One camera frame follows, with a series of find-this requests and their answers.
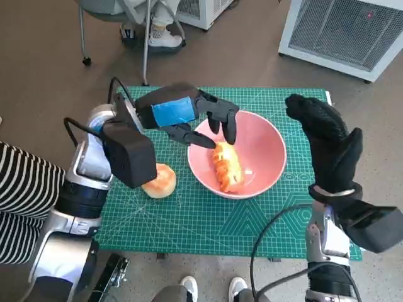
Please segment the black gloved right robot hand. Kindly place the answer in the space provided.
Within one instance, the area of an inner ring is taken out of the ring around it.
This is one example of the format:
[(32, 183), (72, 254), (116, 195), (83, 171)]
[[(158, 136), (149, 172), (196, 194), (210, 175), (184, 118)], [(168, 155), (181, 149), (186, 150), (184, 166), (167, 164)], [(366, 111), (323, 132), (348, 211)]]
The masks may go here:
[(316, 98), (292, 94), (286, 98), (288, 117), (300, 122), (310, 145), (315, 183), (313, 189), (325, 196), (357, 193), (353, 181), (363, 151), (363, 132), (347, 129), (339, 112)]

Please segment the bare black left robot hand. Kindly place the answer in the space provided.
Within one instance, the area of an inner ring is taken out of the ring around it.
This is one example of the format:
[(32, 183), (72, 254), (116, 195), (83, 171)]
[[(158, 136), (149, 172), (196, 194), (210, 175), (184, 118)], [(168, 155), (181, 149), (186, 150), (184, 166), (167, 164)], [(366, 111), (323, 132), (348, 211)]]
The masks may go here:
[(222, 131), (225, 141), (235, 144), (236, 114), (239, 107), (187, 82), (156, 89), (134, 102), (136, 114), (145, 129), (166, 132), (170, 139), (185, 145), (214, 149), (216, 143), (191, 129), (189, 122), (207, 115), (212, 133)]

